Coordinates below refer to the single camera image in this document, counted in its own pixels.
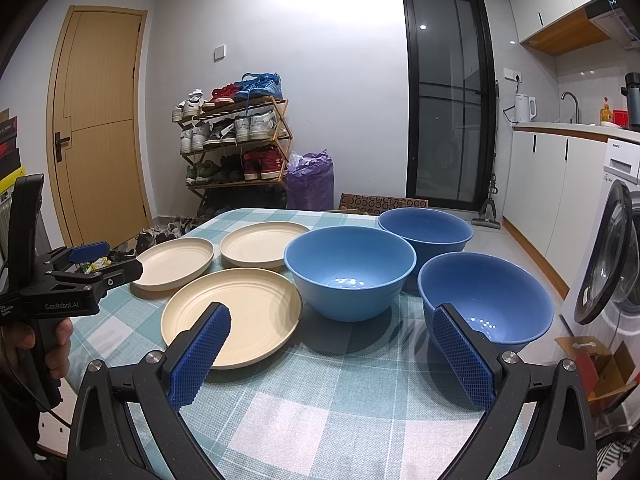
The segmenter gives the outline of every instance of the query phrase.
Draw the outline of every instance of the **teal plaid tablecloth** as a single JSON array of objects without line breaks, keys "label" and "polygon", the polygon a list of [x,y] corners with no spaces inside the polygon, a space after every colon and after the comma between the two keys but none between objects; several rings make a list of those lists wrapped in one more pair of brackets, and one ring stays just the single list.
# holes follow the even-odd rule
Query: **teal plaid tablecloth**
[{"label": "teal plaid tablecloth", "polygon": [[[376,225],[372,216],[239,209],[188,236],[219,244],[229,232],[265,221],[311,229]],[[222,268],[218,257],[209,272]],[[99,314],[74,320],[72,387],[78,390],[92,359],[119,366],[163,349],[160,317],[168,300],[136,297],[125,285],[108,293]],[[172,478],[140,408],[131,407],[156,473]],[[481,416],[429,343],[415,277],[368,321],[335,322],[305,306],[283,348],[249,367],[210,372],[180,413],[228,480],[436,479]],[[508,471],[523,436],[518,424],[494,478]]]}]

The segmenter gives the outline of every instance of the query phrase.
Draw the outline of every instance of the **dish soap bottle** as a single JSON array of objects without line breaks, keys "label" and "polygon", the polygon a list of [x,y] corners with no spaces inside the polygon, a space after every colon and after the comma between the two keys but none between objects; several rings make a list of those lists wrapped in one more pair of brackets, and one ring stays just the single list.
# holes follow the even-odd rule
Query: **dish soap bottle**
[{"label": "dish soap bottle", "polygon": [[609,101],[608,98],[604,98],[604,108],[600,110],[600,122],[604,122],[606,121],[607,123],[612,123],[613,122],[613,112],[611,110],[609,110],[609,104],[607,103],[607,101]]}]

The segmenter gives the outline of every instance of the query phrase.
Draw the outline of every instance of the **kitchen counter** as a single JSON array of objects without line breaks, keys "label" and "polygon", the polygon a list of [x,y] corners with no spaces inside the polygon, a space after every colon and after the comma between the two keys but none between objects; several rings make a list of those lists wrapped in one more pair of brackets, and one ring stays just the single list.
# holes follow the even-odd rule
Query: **kitchen counter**
[{"label": "kitchen counter", "polygon": [[589,126],[588,124],[568,123],[519,123],[513,127],[516,132],[536,132],[540,134],[557,134],[567,137],[607,142],[609,139],[620,139],[640,144],[640,132],[608,128],[607,126]]}]

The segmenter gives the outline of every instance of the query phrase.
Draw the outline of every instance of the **human hand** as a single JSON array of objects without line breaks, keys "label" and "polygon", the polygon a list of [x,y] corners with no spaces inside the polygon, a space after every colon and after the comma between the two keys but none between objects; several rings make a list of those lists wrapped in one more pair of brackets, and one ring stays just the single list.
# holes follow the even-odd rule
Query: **human hand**
[{"label": "human hand", "polygon": [[[8,377],[12,378],[13,375],[7,365],[8,361],[18,377],[24,381],[24,371],[21,369],[20,361],[18,360],[17,349],[29,350],[33,348],[36,343],[35,334],[30,326],[20,322],[1,328],[4,335],[6,355],[0,350],[0,368]],[[69,349],[71,348],[71,334],[73,331],[74,326],[68,317],[63,319],[56,327],[56,342],[58,346],[44,356],[49,375],[53,379],[61,379],[69,372]]]}]

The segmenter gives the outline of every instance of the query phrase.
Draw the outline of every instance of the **cream plate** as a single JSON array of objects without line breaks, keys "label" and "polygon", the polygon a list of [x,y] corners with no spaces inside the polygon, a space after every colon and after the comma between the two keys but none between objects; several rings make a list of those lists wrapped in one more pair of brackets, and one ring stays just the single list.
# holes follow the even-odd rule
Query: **cream plate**
[{"label": "cream plate", "polygon": [[200,276],[214,256],[214,245],[204,238],[169,240],[138,256],[143,272],[133,283],[143,290],[178,288]]},{"label": "cream plate", "polygon": [[211,368],[240,368],[273,354],[298,326],[302,298],[283,276],[265,269],[227,269],[203,276],[176,292],[162,313],[169,345],[190,329],[212,301],[231,312],[231,334]]},{"label": "cream plate", "polygon": [[220,252],[238,267],[274,269],[284,265],[284,249],[309,231],[293,222],[260,222],[242,227],[222,238]]}]

